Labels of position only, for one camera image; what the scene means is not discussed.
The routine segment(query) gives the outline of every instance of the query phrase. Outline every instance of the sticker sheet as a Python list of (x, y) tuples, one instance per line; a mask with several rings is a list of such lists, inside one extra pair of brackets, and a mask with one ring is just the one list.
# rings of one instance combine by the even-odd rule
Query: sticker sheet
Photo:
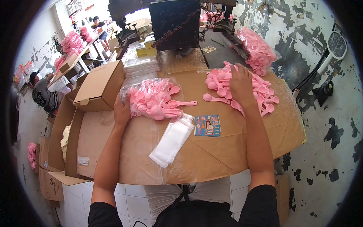
[(215, 47), (207, 46), (207, 47), (203, 48), (203, 49), (202, 49), (202, 51), (204, 51), (204, 52), (206, 52), (206, 53), (210, 53), (210, 52), (212, 52), (212, 51), (214, 51), (214, 50), (216, 50), (216, 49), (217, 49), (217, 48), (215, 48)]
[(218, 115), (194, 117), (194, 135), (220, 137), (221, 127)]

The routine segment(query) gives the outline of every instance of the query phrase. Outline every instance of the black t-shirt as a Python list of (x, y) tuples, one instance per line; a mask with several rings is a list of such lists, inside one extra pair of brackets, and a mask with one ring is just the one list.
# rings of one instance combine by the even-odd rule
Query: black t-shirt
[[(180, 202), (176, 209), (162, 212), (154, 226), (279, 226), (276, 189), (271, 185), (260, 185), (248, 193), (239, 221), (231, 217), (228, 203), (191, 202), (193, 206)], [(88, 223), (89, 227), (122, 226), (116, 208), (103, 202), (91, 204)]]
[(102, 26), (104, 26), (105, 25), (105, 22), (104, 21), (100, 21), (99, 23), (98, 23), (98, 25), (94, 25), (94, 26), (92, 26), (91, 28), (93, 28), (93, 29), (95, 29), (95, 28), (100, 28), (100, 27), (102, 27)]

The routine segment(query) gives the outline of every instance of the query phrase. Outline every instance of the man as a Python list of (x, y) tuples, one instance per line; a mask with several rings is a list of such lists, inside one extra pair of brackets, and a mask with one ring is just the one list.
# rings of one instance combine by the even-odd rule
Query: man
[(64, 94), (62, 92), (50, 92), (47, 88), (50, 80), (53, 78), (54, 74), (49, 73), (43, 79), (39, 79), (37, 72), (32, 72), (30, 74), (29, 81), (33, 85), (33, 100), (36, 104), (44, 108), (47, 113), (58, 109)]
[[(237, 222), (231, 217), (229, 177), (197, 183), (194, 191), (178, 185), (144, 186), (154, 226), (279, 226), (273, 156), (267, 132), (253, 96), (252, 75), (237, 64), (230, 83), (233, 98), (246, 116), (247, 162), (251, 183)], [(99, 157), (94, 173), (89, 226), (122, 226), (114, 190), (118, 179), (121, 138), (130, 118), (129, 98), (114, 104), (115, 126)]]
[[(93, 23), (94, 23), (94, 25), (91, 26), (91, 28), (93, 28), (95, 30), (96, 30), (96, 28), (100, 28), (106, 24), (104, 21), (99, 21), (98, 16), (95, 16), (93, 18)], [(101, 44), (102, 44), (103, 48), (105, 49), (105, 51), (108, 51), (110, 49), (110, 46), (107, 41), (107, 31), (104, 31), (102, 33), (102, 35), (99, 37), (99, 39), (101, 40)]]

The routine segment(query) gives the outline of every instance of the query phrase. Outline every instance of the cartoon woman illustration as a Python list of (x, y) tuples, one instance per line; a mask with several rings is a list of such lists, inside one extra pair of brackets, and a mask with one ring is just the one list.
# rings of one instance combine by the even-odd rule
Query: cartoon woman illustration
[(209, 120), (205, 122), (205, 125), (207, 130), (213, 130), (213, 125)]

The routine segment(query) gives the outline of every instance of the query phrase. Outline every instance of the white tile floor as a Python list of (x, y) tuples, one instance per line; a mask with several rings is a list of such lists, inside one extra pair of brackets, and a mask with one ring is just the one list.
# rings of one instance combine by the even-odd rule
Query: white tile floor
[[(249, 170), (231, 176), (232, 200), (230, 211), (232, 217), (239, 220), (241, 210), (245, 204), (248, 188), (251, 182)], [(93, 182), (78, 185), (63, 185), (64, 202), (57, 208), (59, 221), (63, 227), (88, 226), (88, 214), (91, 206)], [(117, 184), (115, 190), (116, 206), (119, 217), (124, 227), (132, 227), (139, 220), (151, 226), (150, 208), (143, 186)]]

